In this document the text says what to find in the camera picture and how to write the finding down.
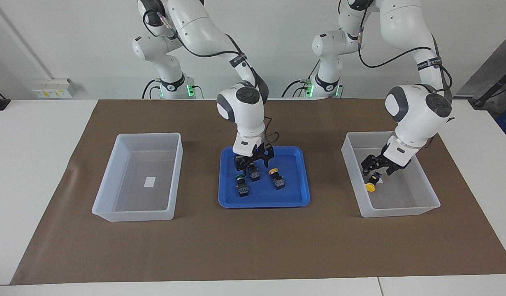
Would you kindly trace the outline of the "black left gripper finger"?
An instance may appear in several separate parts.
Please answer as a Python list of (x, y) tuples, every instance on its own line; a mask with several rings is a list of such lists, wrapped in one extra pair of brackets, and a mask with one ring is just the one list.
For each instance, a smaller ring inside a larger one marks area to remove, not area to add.
[(391, 176), (396, 171), (404, 170), (407, 167), (407, 165), (409, 165), (409, 163), (411, 162), (411, 160), (409, 160), (404, 166), (401, 166), (397, 163), (394, 163), (392, 160), (386, 159), (386, 161), (387, 161), (386, 173), (388, 176)]
[(370, 154), (361, 162), (363, 176), (368, 176), (372, 171), (386, 166), (387, 160), (382, 154), (378, 156)]

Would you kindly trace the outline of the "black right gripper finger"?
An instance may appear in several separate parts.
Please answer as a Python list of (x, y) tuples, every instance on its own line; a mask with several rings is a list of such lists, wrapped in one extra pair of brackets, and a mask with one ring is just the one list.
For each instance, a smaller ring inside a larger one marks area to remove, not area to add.
[(234, 166), (237, 171), (242, 171), (245, 176), (247, 174), (248, 166), (251, 163), (251, 157), (245, 157), (243, 155), (236, 154), (234, 156)]
[(257, 148), (258, 159), (263, 160), (264, 166), (269, 166), (269, 161), (274, 158), (274, 148), (272, 145), (261, 145)]

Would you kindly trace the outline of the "yellow mushroom push button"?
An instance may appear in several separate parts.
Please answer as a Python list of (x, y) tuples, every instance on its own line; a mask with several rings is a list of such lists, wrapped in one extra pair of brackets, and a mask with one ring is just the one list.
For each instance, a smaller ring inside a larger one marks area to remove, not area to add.
[(269, 170), (269, 176), (272, 178), (272, 182), (274, 184), (274, 187), (276, 190), (283, 189), (285, 187), (285, 180), (279, 173), (279, 170), (277, 167), (274, 167), (273, 169)]
[(368, 180), (364, 184), (364, 187), (366, 188), (366, 190), (368, 192), (374, 192), (376, 190), (376, 186), (377, 186), (377, 182), (378, 182), (378, 179), (377, 179), (378, 175), (381, 175), (381, 173), (379, 173), (377, 171), (371, 173), (370, 177), (368, 178)]

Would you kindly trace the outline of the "translucent white plastic box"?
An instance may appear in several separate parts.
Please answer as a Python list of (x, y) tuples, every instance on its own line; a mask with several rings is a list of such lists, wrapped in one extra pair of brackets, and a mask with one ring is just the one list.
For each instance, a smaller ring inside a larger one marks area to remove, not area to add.
[(379, 155), (391, 135), (391, 131), (349, 132), (341, 147), (361, 216), (401, 217), (439, 208), (439, 199), (416, 157), (391, 176), (386, 167), (380, 168), (377, 172), (383, 176), (383, 183), (377, 184), (374, 192), (366, 190), (369, 176), (363, 176), (361, 162), (370, 154)]
[[(110, 222), (172, 220), (183, 147), (173, 133), (119, 134), (103, 174), (93, 214)], [(153, 188), (144, 188), (155, 176)]]

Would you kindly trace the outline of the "blue plastic tray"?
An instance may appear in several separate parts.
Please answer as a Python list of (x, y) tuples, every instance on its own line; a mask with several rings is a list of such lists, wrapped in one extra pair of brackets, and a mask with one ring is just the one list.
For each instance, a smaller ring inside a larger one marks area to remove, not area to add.
[[(246, 173), (249, 195), (240, 197), (236, 188), (235, 177), (242, 174), (234, 166), (232, 147), (221, 151), (218, 202), (223, 208), (294, 208), (309, 204), (311, 195), (308, 187), (307, 173), (302, 150), (296, 146), (274, 147), (274, 158), (265, 167), (263, 160), (255, 161), (261, 178), (251, 181)], [(285, 187), (276, 190), (269, 176), (269, 170), (277, 167), (285, 180)]]

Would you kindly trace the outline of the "brown paper table mat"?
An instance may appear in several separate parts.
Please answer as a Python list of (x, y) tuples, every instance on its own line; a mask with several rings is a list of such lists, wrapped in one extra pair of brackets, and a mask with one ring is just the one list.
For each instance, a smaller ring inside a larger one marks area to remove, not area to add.
[[(272, 100), (266, 112), (278, 144), (303, 151), (308, 206), (219, 205), (221, 150), (235, 128), (214, 101), (100, 100), (11, 284), (506, 273), (506, 251), (439, 137), (417, 157), (441, 206), (363, 218), (340, 148), (348, 132), (394, 128), (383, 101)], [(163, 132), (182, 138), (174, 219), (92, 214), (116, 137)]]

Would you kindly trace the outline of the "black pole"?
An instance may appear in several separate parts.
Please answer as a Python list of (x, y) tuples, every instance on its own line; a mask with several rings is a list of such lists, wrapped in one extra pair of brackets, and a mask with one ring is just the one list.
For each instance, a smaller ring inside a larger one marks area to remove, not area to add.
[(503, 75), (498, 81), (481, 96), (477, 99), (472, 100), (471, 105), (476, 108), (482, 108), (485, 106), (485, 103), (495, 96), (503, 94), (506, 92), (506, 73)]

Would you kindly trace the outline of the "dark grey panel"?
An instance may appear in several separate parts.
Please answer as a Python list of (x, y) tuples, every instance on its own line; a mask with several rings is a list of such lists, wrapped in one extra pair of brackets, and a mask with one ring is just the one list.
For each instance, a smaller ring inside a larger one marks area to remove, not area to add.
[(480, 97), (506, 74), (506, 39), (458, 90), (457, 97)]

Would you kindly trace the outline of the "white wall power strip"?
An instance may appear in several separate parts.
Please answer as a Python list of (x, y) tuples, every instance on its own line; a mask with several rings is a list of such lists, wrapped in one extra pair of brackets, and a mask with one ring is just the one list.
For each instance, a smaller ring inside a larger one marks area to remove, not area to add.
[(37, 79), (31, 92), (39, 99), (74, 99), (77, 90), (71, 79)]

